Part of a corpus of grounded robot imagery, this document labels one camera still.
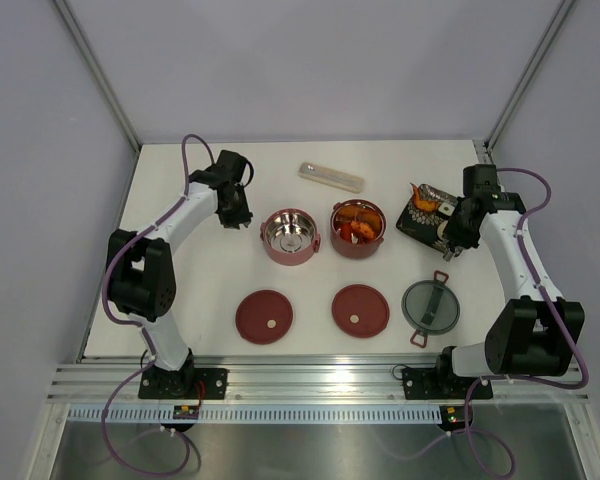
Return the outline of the pink steel bowl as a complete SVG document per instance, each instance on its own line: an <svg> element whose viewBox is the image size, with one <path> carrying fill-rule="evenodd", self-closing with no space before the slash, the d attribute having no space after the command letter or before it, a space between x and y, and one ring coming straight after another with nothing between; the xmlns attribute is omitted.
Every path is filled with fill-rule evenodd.
<svg viewBox="0 0 600 480"><path fill-rule="evenodd" d="M283 266L308 262L321 247L321 235L307 212L287 208L272 213L260 225L260 238L268 257Z"/></svg>

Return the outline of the orange fried chicken piece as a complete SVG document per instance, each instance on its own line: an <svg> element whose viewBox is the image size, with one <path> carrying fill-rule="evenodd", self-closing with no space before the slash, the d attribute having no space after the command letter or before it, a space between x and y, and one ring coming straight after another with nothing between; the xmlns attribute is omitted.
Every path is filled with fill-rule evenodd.
<svg viewBox="0 0 600 480"><path fill-rule="evenodd" d="M357 220L351 223L358 243L367 243L375 240L376 233L370 224Z"/></svg>

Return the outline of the dark red steel bowl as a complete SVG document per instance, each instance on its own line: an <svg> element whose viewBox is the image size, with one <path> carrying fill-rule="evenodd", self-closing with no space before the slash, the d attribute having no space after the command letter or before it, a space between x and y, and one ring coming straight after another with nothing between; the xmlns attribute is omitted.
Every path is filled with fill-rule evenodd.
<svg viewBox="0 0 600 480"><path fill-rule="evenodd" d="M366 259L379 249L386 227L385 215L377 205L362 199L339 202L329 220L331 245L343 257Z"/></svg>

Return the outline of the red sausage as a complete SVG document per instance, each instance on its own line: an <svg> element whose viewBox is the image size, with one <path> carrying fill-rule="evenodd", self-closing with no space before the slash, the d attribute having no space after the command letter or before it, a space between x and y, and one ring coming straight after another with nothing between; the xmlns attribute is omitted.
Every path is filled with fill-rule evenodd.
<svg viewBox="0 0 600 480"><path fill-rule="evenodd" d="M345 242L355 244L357 239L351 222L342 222L340 224L339 236Z"/></svg>

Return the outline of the metal tongs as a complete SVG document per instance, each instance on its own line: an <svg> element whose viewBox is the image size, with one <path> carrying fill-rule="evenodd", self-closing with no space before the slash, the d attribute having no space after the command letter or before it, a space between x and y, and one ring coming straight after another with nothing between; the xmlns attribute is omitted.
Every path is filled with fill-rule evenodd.
<svg viewBox="0 0 600 480"><path fill-rule="evenodd" d="M449 219L445 219L437 227L437 236L442 246L442 253L444 253L444 250L447 246L453 247L454 250L456 249L456 242L453 239L452 234L453 231L449 229Z"/></svg>

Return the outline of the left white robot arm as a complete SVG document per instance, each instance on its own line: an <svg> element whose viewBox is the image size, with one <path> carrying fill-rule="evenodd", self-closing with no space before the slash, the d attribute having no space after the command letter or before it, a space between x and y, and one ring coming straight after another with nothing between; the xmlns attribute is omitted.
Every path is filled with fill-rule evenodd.
<svg viewBox="0 0 600 480"><path fill-rule="evenodd" d="M253 214L245 189L253 176L247 158L223 150L215 163L187 175L184 192L157 219L109 237L101 294L105 314L118 325L140 329L151 365L164 370L161 386L175 398L194 390L196 374L184 366L190 349L171 313L177 292L173 254L211 216L227 229L247 227Z"/></svg>

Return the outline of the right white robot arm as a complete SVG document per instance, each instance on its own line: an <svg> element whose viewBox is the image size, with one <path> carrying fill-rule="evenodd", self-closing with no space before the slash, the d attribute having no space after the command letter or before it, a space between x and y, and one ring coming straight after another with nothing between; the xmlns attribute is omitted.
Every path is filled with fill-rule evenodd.
<svg viewBox="0 0 600 480"><path fill-rule="evenodd" d="M584 324L580 303L564 299L546 272L530 237L528 217L515 194L486 193L458 200L442 230L445 257L488 247L502 285L505 306L485 340L446 347L435 363L434 384L446 396L464 390L470 378L563 376Z"/></svg>

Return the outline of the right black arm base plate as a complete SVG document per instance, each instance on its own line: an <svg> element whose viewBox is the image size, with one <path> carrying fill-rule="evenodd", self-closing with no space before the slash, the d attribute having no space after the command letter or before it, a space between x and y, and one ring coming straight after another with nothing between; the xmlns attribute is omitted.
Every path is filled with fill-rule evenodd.
<svg viewBox="0 0 600 480"><path fill-rule="evenodd" d="M445 377L435 368L412 368L396 365L392 375L403 387L406 400L465 400L472 378Z"/></svg>

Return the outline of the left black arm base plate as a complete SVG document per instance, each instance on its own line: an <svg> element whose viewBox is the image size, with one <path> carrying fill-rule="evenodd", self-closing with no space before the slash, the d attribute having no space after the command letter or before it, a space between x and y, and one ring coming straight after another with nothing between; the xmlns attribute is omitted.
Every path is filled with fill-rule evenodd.
<svg viewBox="0 0 600 480"><path fill-rule="evenodd" d="M227 374L222 368L166 371L152 367L141 376L138 397L143 400L223 400Z"/></svg>

